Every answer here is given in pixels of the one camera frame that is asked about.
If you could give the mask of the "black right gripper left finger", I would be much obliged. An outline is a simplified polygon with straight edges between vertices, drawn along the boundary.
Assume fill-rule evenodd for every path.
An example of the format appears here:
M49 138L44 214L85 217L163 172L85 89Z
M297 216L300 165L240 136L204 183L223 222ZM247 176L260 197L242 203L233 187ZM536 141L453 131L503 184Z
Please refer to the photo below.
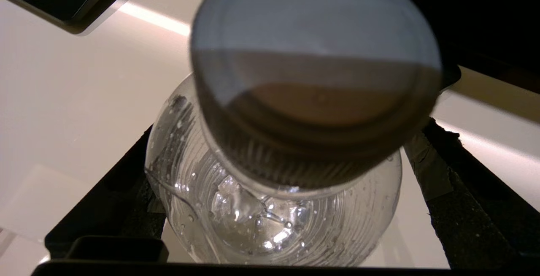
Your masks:
M44 239L52 259L64 259L83 236L160 239L163 205L144 171L150 129L66 214Z

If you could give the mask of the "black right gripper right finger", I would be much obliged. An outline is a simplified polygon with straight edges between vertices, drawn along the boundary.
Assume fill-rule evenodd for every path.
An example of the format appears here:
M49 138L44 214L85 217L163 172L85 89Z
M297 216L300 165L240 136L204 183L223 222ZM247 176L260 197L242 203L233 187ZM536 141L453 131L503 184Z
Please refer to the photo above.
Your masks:
M451 268L538 268L540 215L434 119L405 153Z

